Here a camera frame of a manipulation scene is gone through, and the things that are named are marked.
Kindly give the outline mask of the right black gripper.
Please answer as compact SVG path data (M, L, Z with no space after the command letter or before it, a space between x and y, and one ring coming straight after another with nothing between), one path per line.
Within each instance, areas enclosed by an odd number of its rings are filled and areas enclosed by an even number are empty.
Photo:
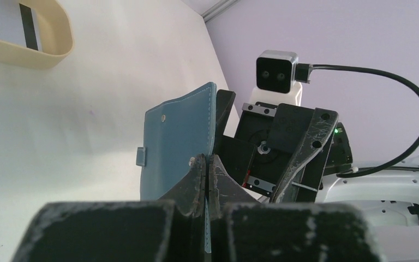
M271 203L314 202L339 114L290 104L244 104L231 138L223 135L235 97L228 90L216 95L213 152L229 175Z

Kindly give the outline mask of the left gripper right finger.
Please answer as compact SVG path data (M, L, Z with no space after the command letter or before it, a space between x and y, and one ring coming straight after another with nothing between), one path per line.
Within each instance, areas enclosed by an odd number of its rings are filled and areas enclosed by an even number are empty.
M363 214L346 204L262 204L208 164L213 261L385 261Z

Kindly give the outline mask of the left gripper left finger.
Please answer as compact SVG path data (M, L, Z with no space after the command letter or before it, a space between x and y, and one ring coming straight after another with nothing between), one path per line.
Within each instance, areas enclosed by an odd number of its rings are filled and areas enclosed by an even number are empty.
M206 158L155 201L54 202L29 223L13 261L204 261Z

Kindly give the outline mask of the blue leather card holder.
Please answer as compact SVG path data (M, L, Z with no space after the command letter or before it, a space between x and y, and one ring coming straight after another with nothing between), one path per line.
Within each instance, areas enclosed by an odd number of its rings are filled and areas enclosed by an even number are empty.
M208 82L190 93L162 102L145 113L140 199L171 199L189 217L191 251L211 253L207 208L207 165L216 137L217 85Z

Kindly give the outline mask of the grey card black stripe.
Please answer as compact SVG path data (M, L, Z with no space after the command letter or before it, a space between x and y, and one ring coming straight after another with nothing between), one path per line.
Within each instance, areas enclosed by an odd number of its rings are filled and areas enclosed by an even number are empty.
M0 1L0 40L41 51L36 11L19 1Z

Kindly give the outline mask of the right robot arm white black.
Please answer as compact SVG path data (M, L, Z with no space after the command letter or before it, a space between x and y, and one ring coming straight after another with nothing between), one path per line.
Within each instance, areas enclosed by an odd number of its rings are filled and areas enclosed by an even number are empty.
M343 203L374 225L419 226L419 157L357 176L338 114L291 104L244 104L235 136L223 134L235 94L217 94L215 153L241 188L273 203Z

